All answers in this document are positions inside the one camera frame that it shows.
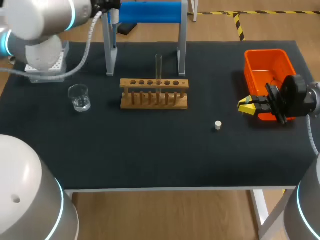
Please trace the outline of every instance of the orange plastic container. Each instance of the orange plastic container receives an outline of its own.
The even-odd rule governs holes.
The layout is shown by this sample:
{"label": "orange plastic container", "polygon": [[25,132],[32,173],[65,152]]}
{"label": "orange plastic container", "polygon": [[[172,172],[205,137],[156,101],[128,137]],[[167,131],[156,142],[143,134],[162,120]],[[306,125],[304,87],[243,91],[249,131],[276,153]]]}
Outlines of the orange plastic container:
{"label": "orange plastic container", "polygon": [[[280,89],[286,76],[296,75],[287,53],[281,49],[248,50],[244,58],[244,75],[251,95],[267,96],[267,83]],[[258,117],[263,121],[276,121],[271,113],[261,113]]]}

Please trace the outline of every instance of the dark tabletop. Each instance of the dark tabletop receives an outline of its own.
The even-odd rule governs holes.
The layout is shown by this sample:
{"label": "dark tabletop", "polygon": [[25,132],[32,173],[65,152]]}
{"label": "dark tabletop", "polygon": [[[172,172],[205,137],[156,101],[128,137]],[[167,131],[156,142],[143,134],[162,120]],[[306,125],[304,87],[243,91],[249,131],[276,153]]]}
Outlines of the dark tabletop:
{"label": "dark tabletop", "polygon": [[[71,70],[85,45],[71,43]],[[120,78],[178,78],[176,43],[119,43],[115,76],[106,76],[102,43],[82,71],[63,83],[11,76],[0,99],[0,134],[29,144],[65,189],[295,186],[315,155],[306,120],[283,127],[237,111],[249,92],[244,53],[279,48],[296,72],[312,76],[293,41],[189,42],[188,110],[121,110]],[[16,69],[24,65],[17,63]],[[91,109],[77,113],[68,88],[88,86]],[[212,131],[222,122],[219,132]],[[311,122],[320,143],[320,121]]]}

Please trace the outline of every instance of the cable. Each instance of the cable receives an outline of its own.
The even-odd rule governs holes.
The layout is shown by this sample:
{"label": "cable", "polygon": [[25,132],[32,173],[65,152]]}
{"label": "cable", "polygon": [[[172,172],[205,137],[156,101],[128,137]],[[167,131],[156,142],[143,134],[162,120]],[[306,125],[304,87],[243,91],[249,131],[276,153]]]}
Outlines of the cable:
{"label": "cable", "polygon": [[312,136],[312,129],[311,129],[311,123],[310,123],[310,116],[309,115],[306,116],[306,127],[308,129],[308,135],[309,135],[311,147],[312,147],[315,155],[318,156],[319,152],[318,152],[317,147],[315,145],[314,137]]}
{"label": "cable", "polygon": [[88,40],[86,41],[86,46],[85,46],[82,60],[79,63],[79,65],[75,69],[73,69],[72,71],[64,73],[62,75],[55,75],[55,76],[41,76],[41,75],[28,74],[28,73],[25,73],[24,71],[18,71],[18,70],[13,70],[13,69],[8,69],[8,68],[0,68],[0,72],[8,72],[10,74],[19,75],[19,76],[23,76],[26,78],[32,78],[35,80],[48,80],[48,81],[49,80],[64,79],[64,78],[70,77],[71,75],[77,73],[85,65],[87,58],[89,56],[90,45],[91,45],[91,40],[92,40],[94,30],[95,30],[95,26],[96,26],[99,18],[102,16],[102,14],[103,14],[103,12],[99,11],[95,15],[95,17],[93,18],[90,29],[89,29]]}

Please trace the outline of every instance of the hazard stripe tape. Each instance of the hazard stripe tape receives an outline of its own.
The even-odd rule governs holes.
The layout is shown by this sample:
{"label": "hazard stripe tape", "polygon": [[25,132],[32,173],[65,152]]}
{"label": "hazard stripe tape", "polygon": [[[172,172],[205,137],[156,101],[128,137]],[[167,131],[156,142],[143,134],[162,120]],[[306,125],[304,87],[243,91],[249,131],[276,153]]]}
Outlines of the hazard stripe tape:
{"label": "hazard stripe tape", "polygon": [[244,35],[244,31],[242,29],[242,26],[240,24],[239,14],[234,13],[233,14],[233,19],[234,19],[234,23],[235,23],[236,29],[238,30],[238,35],[239,35],[240,41],[245,41],[246,38],[245,38],[245,35]]}
{"label": "hazard stripe tape", "polygon": [[320,11],[201,11],[198,15],[229,15],[233,14],[320,14]]}

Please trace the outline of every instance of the wooden test tube rack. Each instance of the wooden test tube rack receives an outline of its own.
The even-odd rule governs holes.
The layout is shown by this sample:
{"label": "wooden test tube rack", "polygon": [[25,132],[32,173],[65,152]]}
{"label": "wooden test tube rack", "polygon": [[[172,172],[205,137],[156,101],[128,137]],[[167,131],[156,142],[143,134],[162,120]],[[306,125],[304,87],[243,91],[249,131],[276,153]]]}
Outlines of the wooden test tube rack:
{"label": "wooden test tube rack", "polygon": [[[162,79],[160,84],[155,79],[122,78],[120,88],[124,89],[121,99],[122,109],[188,109],[189,81],[186,79]],[[147,92],[133,89],[153,89]]]}

